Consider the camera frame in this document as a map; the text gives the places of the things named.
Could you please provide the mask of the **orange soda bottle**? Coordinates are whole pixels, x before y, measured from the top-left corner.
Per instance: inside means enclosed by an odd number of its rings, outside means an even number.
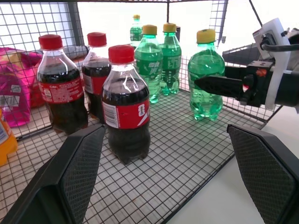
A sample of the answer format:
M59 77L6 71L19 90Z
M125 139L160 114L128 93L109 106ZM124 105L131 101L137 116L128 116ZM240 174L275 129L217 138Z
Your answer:
M0 166L7 162L7 155L17 151L18 143L0 109Z

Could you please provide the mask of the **pink snack bag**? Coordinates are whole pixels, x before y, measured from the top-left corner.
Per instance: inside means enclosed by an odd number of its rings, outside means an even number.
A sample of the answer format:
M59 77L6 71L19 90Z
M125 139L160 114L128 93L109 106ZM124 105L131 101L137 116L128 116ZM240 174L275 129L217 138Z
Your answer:
M10 127L30 121L30 92L22 53L0 48L0 109Z
M41 59L42 55L36 52L21 53L21 63L25 72L25 78L23 80L29 90L31 108L37 108L44 105L44 100L36 79Z

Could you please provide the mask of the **cola bottle red cap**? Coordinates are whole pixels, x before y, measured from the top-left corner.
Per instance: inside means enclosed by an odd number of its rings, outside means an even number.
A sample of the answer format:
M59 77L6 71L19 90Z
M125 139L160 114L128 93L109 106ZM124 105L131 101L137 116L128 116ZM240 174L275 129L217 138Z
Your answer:
M108 77L111 65L108 60L105 33L92 32L87 35L89 51L82 64L84 90L87 95L90 116L104 124L102 109L102 86Z
M88 126L88 113L80 71L67 57L59 35L39 37L43 57L37 83L53 129L70 135Z
M111 70L102 86L102 108L112 153L124 165L147 157L150 147L150 93L135 70L134 48L108 49Z

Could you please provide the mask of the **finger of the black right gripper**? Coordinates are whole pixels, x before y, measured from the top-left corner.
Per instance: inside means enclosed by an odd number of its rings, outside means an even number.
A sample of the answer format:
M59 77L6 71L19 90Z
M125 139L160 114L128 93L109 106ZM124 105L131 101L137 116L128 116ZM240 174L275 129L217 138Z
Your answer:
M240 98L243 95L243 84L240 79L221 76L206 76L194 81L201 90L215 95Z
M245 45L242 47L223 51L222 57L225 62L248 65L252 61L258 61L260 59L260 52L255 43Z

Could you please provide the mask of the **green soda bottle yellow cap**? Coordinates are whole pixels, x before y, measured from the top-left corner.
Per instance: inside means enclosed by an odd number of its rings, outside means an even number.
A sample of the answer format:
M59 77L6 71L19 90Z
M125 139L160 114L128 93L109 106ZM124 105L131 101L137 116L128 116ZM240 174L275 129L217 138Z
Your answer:
M142 25L140 23L140 15L133 16L133 24L130 28L131 46L136 49L142 40Z
M222 96L210 94L195 85L195 80L210 75L223 76L225 62L215 49L215 31L204 29L197 32L197 52L188 63L190 108L195 120L217 120L222 110Z
M142 40L135 49L135 69L149 88L149 100L158 102L162 76L163 53L157 41L157 27L144 25Z
M176 30L177 26L174 23L164 24L164 42L160 44L163 53L160 87L164 96L177 94L179 90L182 50L176 36Z

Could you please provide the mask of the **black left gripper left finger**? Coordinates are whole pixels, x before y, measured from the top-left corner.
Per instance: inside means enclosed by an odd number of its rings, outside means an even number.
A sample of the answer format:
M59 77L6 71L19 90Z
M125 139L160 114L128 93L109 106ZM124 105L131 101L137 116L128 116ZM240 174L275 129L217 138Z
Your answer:
M105 127L69 135L0 224L82 224L95 186Z

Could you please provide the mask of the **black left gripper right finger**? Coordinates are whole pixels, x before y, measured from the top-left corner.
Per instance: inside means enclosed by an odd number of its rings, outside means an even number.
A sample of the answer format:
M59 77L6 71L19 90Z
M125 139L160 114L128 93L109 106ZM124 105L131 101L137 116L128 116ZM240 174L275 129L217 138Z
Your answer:
M242 181L265 224L299 224L299 158L275 135L229 124Z

